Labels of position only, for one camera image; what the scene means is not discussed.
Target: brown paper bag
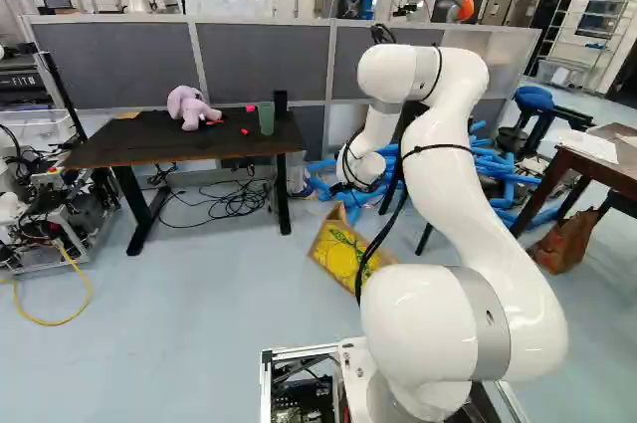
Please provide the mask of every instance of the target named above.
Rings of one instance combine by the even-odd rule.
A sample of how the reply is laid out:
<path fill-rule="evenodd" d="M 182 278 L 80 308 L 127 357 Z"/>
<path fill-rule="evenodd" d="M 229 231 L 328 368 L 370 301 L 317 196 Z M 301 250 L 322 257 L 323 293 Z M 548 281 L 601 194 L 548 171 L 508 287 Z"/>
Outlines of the brown paper bag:
<path fill-rule="evenodd" d="M 590 234 L 599 220 L 591 207 L 555 224 L 548 234 L 529 248 L 529 254 L 552 274 L 567 272 L 581 262 Z"/>

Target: pink object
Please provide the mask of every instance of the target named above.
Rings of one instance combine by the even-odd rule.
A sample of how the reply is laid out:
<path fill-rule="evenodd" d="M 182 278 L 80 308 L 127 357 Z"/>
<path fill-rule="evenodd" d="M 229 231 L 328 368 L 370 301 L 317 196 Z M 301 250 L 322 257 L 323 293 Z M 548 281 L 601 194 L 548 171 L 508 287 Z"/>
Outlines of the pink object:
<path fill-rule="evenodd" d="M 181 128 L 184 131 L 197 129 L 200 115 L 207 121 L 217 121 L 221 118 L 221 111 L 213 109 L 201 98 L 201 92 L 186 86 L 177 87 L 168 95 L 168 113 L 173 119 L 183 117 L 184 123 Z"/>

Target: table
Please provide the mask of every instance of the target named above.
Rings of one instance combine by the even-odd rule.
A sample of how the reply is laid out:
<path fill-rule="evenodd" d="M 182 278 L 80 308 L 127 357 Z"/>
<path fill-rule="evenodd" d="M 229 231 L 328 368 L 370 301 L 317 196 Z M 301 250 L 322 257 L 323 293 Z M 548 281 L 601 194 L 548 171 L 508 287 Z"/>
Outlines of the table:
<path fill-rule="evenodd" d="M 224 108 L 224 122 L 200 123 L 196 131 L 181 129 L 165 110 L 143 111 L 131 118 L 113 119 L 71 152 L 64 162 L 67 169 L 110 167 L 121 187 L 137 225 L 126 253 L 138 255 L 152 226 L 170 195 L 161 187 L 150 206 L 141 193 L 131 166 L 162 162 L 224 159 L 246 156 L 276 156 L 275 189 L 279 203 L 281 233 L 292 232 L 288 209 L 286 153 L 304 149 L 301 132 L 289 111 L 275 121 L 275 132 L 260 132 L 256 112 L 243 107 Z"/>
<path fill-rule="evenodd" d="M 541 209 L 553 188 L 569 169 L 580 173 L 581 177 L 559 207 L 557 219 L 566 215 L 592 180 L 637 201 L 637 148 L 616 137 L 617 133 L 624 136 L 637 136 L 637 129 L 613 122 L 593 128 L 588 132 L 615 143 L 618 164 L 559 145 L 557 154 L 546 168 L 541 184 L 523 208 L 516 222 L 511 226 L 511 233 L 514 236 L 518 237 L 524 231 L 533 216 Z"/>

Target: paper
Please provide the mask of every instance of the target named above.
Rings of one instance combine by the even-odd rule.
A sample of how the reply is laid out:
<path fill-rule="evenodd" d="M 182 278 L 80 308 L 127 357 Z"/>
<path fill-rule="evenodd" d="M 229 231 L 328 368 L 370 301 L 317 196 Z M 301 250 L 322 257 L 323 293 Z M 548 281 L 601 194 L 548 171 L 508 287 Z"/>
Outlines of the paper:
<path fill-rule="evenodd" d="M 563 85 L 566 83 L 566 79 L 568 78 L 568 69 L 564 67 L 559 67 L 553 73 L 552 78 L 550 79 L 551 83 L 555 83 L 556 85 Z"/>
<path fill-rule="evenodd" d="M 117 119 L 134 119 L 137 117 L 138 114 L 139 111 L 123 112 L 117 117 Z"/>
<path fill-rule="evenodd" d="M 550 131 L 544 140 L 562 144 L 613 164 L 618 163 L 615 143 L 592 134 L 575 131 L 574 129 L 556 129 Z"/>

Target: yellow cardboard box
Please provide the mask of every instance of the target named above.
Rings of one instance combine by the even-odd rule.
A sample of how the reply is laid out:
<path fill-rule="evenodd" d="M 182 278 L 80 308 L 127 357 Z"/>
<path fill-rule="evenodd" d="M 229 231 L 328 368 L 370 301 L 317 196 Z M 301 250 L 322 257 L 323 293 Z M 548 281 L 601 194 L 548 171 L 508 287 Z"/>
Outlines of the yellow cardboard box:
<path fill-rule="evenodd" d="M 345 210 L 342 203 L 338 203 L 320 226 L 309 255 L 354 294 L 358 263 L 368 245 L 369 242 L 346 223 Z M 363 273 L 363 286 L 374 271 L 396 262 L 387 251 L 376 250 Z"/>

